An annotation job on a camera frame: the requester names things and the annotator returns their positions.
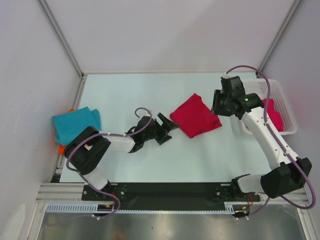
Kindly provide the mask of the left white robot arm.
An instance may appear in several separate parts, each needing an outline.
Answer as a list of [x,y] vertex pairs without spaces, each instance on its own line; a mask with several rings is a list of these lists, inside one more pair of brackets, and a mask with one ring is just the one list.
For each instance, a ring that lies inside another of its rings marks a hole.
[[180,126],[162,113],[153,118],[150,113],[139,118],[137,125],[124,134],[103,133],[93,126],[86,127],[64,150],[66,167],[76,172],[86,184],[93,187],[93,194],[100,200],[110,196],[111,188],[106,174],[99,169],[106,152],[135,153],[145,142],[155,140],[162,145],[172,139],[169,133]]

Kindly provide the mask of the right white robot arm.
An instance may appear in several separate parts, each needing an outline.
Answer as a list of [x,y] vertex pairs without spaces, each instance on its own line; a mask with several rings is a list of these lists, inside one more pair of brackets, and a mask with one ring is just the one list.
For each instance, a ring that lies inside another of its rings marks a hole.
[[265,114],[266,103],[256,93],[246,93],[239,76],[222,77],[221,89],[213,95],[211,112],[218,116],[235,116],[249,128],[266,156],[270,172],[246,174],[232,179],[231,196],[242,201],[251,192],[266,194],[271,199],[303,188],[312,163],[300,158]]

